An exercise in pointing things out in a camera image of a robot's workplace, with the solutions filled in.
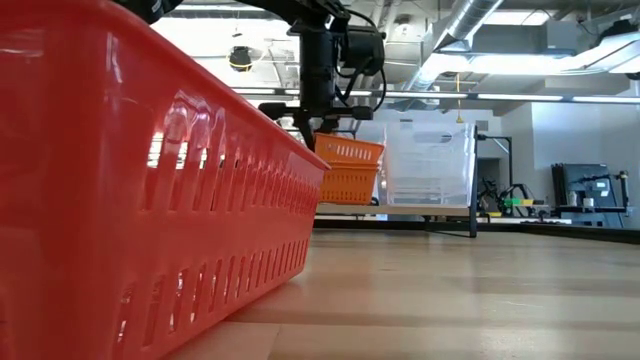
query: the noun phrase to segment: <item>orange plastic basket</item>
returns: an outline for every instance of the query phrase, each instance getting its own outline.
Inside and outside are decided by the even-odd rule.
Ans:
[[[302,271],[324,162],[110,0],[3,5],[0,359],[158,359]]]
[[[369,205],[378,165],[331,163],[322,182],[320,202]]]
[[[375,165],[384,145],[344,137],[316,134],[316,154],[327,162]]]

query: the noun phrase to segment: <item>red plastic basket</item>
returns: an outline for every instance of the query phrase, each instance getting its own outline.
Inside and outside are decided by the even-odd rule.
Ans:
[[[325,163],[111,1],[4,5],[0,359],[155,359],[302,270]]]

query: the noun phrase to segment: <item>wooden floor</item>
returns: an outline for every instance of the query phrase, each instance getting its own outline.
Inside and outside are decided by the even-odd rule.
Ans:
[[[317,232],[310,251],[171,359],[640,359],[640,247]]]

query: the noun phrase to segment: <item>ceiling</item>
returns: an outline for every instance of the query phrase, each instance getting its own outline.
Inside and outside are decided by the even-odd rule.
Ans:
[[[403,0],[399,1],[393,10],[392,0],[343,0],[343,3],[366,15],[374,15],[376,11],[381,14],[378,26],[389,33],[385,46],[387,80],[391,88],[401,89],[422,65],[422,42],[428,24],[448,16],[453,0]],[[185,0],[184,4],[227,6],[232,10],[239,6],[237,2],[225,0]],[[578,18],[598,17],[634,6],[638,6],[637,0],[505,0],[499,12],[503,15],[500,19],[515,22],[519,22],[517,19],[545,22],[547,15],[543,15],[544,11],[561,14],[564,21],[576,22]],[[404,18],[402,24],[397,23],[399,18]],[[271,14],[259,11],[183,11],[162,19],[154,28],[230,86],[298,86],[297,38],[287,36],[287,24]],[[254,56],[259,61],[254,63],[250,72],[239,73],[229,66],[227,55],[233,46],[244,44],[256,49]],[[440,75],[434,86],[442,91],[456,91],[459,88],[464,92],[541,93],[549,92],[545,85],[551,84],[554,80],[553,77],[544,76],[487,75],[469,72],[458,75],[459,77],[455,74]],[[624,75],[606,74],[594,79],[605,83],[626,83],[628,86]],[[359,85],[361,88],[379,89],[380,78],[372,80],[362,81]],[[573,92],[582,89],[589,92],[589,87],[584,87],[583,81],[567,81],[574,82],[575,86],[558,86],[558,91]],[[597,91],[600,94],[611,91],[613,95],[625,90],[619,87],[611,85],[611,90],[606,88]],[[440,104],[443,110],[457,106],[457,101],[443,101]],[[499,111],[502,105],[492,102],[468,102],[462,106]]]

